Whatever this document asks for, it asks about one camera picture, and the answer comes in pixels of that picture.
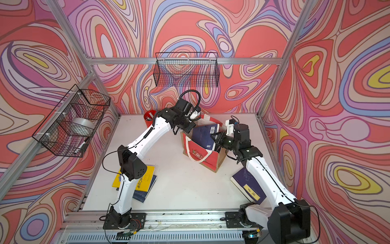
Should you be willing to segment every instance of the black mounting plate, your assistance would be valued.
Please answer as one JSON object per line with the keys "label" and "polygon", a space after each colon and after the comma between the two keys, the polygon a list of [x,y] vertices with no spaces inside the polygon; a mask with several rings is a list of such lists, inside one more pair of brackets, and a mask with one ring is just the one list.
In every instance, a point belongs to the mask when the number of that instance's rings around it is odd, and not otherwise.
{"label": "black mounting plate", "polygon": [[257,227],[256,223],[252,223],[251,226],[243,226],[241,224],[241,216],[240,213],[237,212],[225,212],[225,219],[226,219],[226,227],[227,228],[250,228],[250,227]]}
{"label": "black mounting plate", "polygon": [[[126,230],[130,230],[131,232],[134,230],[138,229],[143,229],[145,226],[145,216],[146,213],[131,213],[131,218],[132,220],[130,221],[129,226],[126,228]],[[136,219],[141,223],[141,227],[139,227],[138,221],[135,221],[133,219]],[[110,218],[107,219],[107,222],[105,224],[105,229],[106,230],[120,230],[117,226],[116,223],[111,223]]]}

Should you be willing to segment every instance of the psychedelic wall mural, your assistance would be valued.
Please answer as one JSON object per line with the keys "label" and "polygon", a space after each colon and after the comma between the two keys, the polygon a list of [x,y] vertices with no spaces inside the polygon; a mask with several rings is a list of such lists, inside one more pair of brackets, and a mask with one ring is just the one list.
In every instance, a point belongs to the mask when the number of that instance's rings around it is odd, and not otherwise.
{"label": "psychedelic wall mural", "polygon": [[323,244],[390,243],[389,33],[389,1],[319,1],[262,114]]}
{"label": "psychedelic wall mural", "polygon": [[[86,71],[44,0],[0,1],[0,174]],[[92,83],[90,89],[96,89]],[[49,243],[77,205],[115,123],[109,110],[83,158],[38,152],[0,201],[0,243]]]}
{"label": "psychedelic wall mural", "polygon": [[42,149],[0,202],[0,243],[49,243],[74,211],[115,118],[109,109],[83,158]]}
{"label": "psychedelic wall mural", "polygon": [[86,75],[44,1],[0,1],[0,177]]}
{"label": "psychedelic wall mural", "polygon": [[[91,57],[155,57],[156,52],[217,52],[219,57],[281,57],[301,1],[64,1]],[[220,87],[202,89],[204,112],[257,112],[276,66],[221,65]],[[95,69],[119,113],[174,104],[189,87],[155,87],[152,65]]]}
{"label": "psychedelic wall mural", "polygon": [[[201,92],[200,107],[206,113],[255,113],[272,79],[276,65],[232,65],[231,77],[220,75],[218,87],[193,87]],[[143,114],[174,106],[190,87],[156,87],[153,65],[95,65],[120,114]],[[185,99],[193,104],[196,94]]]}
{"label": "psychedelic wall mural", "polygon": [[91,57],[154,57],[190,48],[220,57],[281,57],[303,1],[64,0]]}

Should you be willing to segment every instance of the metal wire basket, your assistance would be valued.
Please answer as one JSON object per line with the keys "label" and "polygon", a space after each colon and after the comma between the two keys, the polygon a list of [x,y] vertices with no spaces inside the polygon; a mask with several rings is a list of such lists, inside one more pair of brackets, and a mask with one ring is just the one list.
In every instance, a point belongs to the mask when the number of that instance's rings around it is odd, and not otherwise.
{"label": "metal wire basket", "polygon": [[216,52],[156,53],[153,76],[156,86],[218,87]]}
{"label": "metal wire basket", "polygon": [[110,97],[78,89],[48,130],[33,138],[56,156],[83,157],[109,106]]}

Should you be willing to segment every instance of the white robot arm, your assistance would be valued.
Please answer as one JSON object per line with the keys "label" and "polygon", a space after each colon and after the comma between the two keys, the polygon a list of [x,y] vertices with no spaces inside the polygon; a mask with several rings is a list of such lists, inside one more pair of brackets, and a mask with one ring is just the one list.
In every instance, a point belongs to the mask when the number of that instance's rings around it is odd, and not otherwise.
{"label": "white robot arm", "polygon": [[[131,221],[131,202],[138,179],[146,172],[146,165],[142,162],[152,145],[171,128],[177,126],[189,133],[200,114],[199,102],[193,107],[190,116],[191,104],[180,96],[176,105],[165,108],[156,113],[153,124],[135,141],[126,147],[118,148],[119,163],[124,179],[118,191],[117,202],[111,207],[107,218],[116,223],[119,229],[128,227]],[[212,138],[219,146],[232,150],[239,162],[254,176],[272,210],[261,208],[256,204],[240,206],[242,209],[241,221],[243,224],[256,223],[267,228],[275,243],[291,243],[310,236],[310,209],[304,200],[296,200],[278,178],[269,169],[257,147],[251,146],[247,125],[232,123],[228,125],[228,135],[224,132],[212,134]]]}

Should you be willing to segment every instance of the dark blue book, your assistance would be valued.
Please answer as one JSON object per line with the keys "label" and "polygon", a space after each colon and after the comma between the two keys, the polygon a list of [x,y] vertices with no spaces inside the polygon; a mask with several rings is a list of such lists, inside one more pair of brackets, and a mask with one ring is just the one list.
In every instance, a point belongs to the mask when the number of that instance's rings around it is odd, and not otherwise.
{"label": "dark blue book", "polygon": [[242,168],[234,174],[230,181],[244,194],[244,196],[251,202],[260,204],[267,197],[261,189],[255,177],[246,169]]}
{"label": "dark blue book", "polygon": [[203,147],[204,149],[214,150],[215,142],[211,138],[210,134],[217,133],[219,130],[219,124],[203,125],[192,129],[191,140]]}
{"label": "dark blue book", "polygon": [[152,181],[150,182],[150,186],[149,186],[149,190],[147,192],[145,191],[134,191],[134,194],[133,194],[133,198],[140,201],[141,203],[143,203],[147,197],[147,195],[149,194],[150,190],[152,189],[155,181],[156,181],[156,178],[157,176],[156,175],[153,175],[152,177]]}

